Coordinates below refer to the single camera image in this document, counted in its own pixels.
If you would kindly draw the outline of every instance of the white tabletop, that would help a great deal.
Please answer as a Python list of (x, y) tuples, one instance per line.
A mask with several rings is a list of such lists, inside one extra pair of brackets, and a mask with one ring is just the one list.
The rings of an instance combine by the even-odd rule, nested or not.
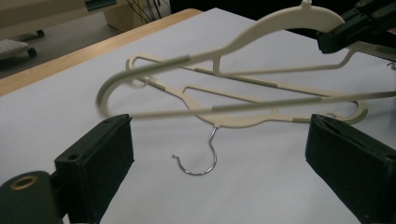
[[(30, 171), (54, 172), (54, 159), (103, 119), (94, 105), (96, 93), (125, 68), (130, 56), (172, 58), (219, 48), (253, 22), (212, 9), (1, 97), (0, 183)], [(322, 55), (315, 40), (281, 31), (225, 56), (221, 66), (235, 70), (337, 63), (345, 53)], [(344, 93), (394, 91), (395, 71), (388, 63), (358, 53), (333, 71), (255, 78)], [(210, 68), (210, 62), (200, 65)], [(177, 89), (197, 84), (263, 100), (306, 96), (182, 69), (156, 78)], [(202, 105), (235, 102), (197, 91), (189, 94)], [(176, 97), (152, 87), (120, 87), (110, 101), (117, 113), (186, 109)], [(367, 103), (367, 117), (353, 126), (396, 148), (395, 99)], [(309, 116), (329, 111), (348, 114), (353, 109), (353, 104), (341, 103), (281, 111)], [(135, 162), (102, 223), (359, 223), (305, 161), (308, 124), (268, 121), (249, 128), (220, 128), (213, 139), (218, 164), (198, 177), (181, 172), (171, 155), (178, 154), (190, 170), (208, 168), (211, 124), (185, 117), (132, 120), (131, 127)]]

